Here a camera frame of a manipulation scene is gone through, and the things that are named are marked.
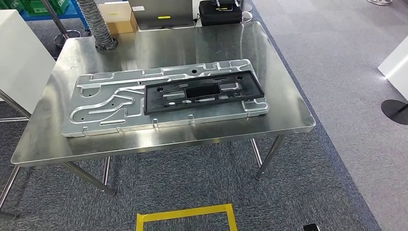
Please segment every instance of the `yellow floor marking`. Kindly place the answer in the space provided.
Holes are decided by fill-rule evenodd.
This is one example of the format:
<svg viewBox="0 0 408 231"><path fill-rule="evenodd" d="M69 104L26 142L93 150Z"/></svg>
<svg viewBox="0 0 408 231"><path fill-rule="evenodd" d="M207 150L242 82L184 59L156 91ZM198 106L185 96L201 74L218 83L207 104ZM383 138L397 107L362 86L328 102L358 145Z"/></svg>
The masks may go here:
<svg viewBox="0 0 408 231"><path fill-rule="evenodd" d="M237 224L235 223L234 211L232 204L214 205L200 208L189 208L183 210L175 210L170 212L152 213L152 214L137 214L136 216L136 231L143 231L143 223L157 220L167 220L175 218L186 218L198 215L212 214L212 213L227 213L228 225L230 231L237 231Z"/></svg>

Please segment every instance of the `floor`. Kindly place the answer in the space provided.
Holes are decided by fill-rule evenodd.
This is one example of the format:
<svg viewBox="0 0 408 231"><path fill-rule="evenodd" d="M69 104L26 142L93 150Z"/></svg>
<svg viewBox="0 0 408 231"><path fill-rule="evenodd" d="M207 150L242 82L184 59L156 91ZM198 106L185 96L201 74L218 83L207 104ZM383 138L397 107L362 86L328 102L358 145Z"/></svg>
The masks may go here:
<svg viewBox="0 0 408 231"><path fill-rule="evenodd" d="M408 127L380 108L405 99L376 67L408 35L408 5L253 2L380 227L406 230Z"/></svg>
<svg viewBox="0 0 408 231"><path fill-rule="evenodd" d="M112 198L59 166L24 168L5 205L23 218L2 221L1 229L134 230L137 212L232 203L239 230L301 230L312 222L325 231L405 230L408 154L402 148L408 128L380 110L383 100L404 99L376 67L408 34L408 6L397 0L388 7L365 0L253 5L318 122L314 132L288 138L267 178L253 180L256 162L248 141L114 157L109 182L118 194ZM63 22L83 30L79 20ZM29 26L58 56L52 22ZM2 102L0 109L0 116L15 113ZM0 125L0 179L11 172L8 160L24 127ZM265 153L272 138L258 142ZM79 164L101 177L102 160ZM145 226L191 229L224 230L225 216Z"/></svg>

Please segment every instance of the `aluminum plate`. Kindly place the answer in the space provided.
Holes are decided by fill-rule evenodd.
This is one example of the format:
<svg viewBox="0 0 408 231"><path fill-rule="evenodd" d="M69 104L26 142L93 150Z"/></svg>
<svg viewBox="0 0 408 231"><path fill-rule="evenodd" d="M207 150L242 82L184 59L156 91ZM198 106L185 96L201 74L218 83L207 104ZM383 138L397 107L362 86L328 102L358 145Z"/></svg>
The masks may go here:
<svg viewBox="0 0 408 231"><path fill-rule="evenodd" d="M62 125L66 137L206 123L265 114L265 98L144 115L145 85L238 71L252 71L249 60L82 75Z"/></svg>

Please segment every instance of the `corrugated metal hose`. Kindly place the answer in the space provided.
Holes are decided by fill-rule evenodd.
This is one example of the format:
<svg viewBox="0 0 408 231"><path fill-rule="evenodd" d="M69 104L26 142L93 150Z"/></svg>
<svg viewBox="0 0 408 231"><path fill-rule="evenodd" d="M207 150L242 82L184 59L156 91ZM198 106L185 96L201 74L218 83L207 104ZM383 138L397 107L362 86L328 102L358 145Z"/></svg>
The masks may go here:
<svg viewBox="0 0 408 231"><path fill-rule="evenodd" d="M109 51L117 46L117 41L112 38L105 20L94 0L76 0L78 6L88 23L92 35L95 37L95 46L99 51Z"/></svg>

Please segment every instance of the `brown box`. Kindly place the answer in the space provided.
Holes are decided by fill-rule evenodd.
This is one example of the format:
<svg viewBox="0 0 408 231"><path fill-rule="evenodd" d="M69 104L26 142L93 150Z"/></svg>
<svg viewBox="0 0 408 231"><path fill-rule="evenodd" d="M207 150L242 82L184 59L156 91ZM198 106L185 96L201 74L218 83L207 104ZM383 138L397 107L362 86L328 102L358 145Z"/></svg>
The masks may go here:
<svg viewBox="0 0 408 231"><path fill-rule="evenodd" d="M99 4L99 11L111 34L134 33L138 29L132 8L127 1Z"/></svg>

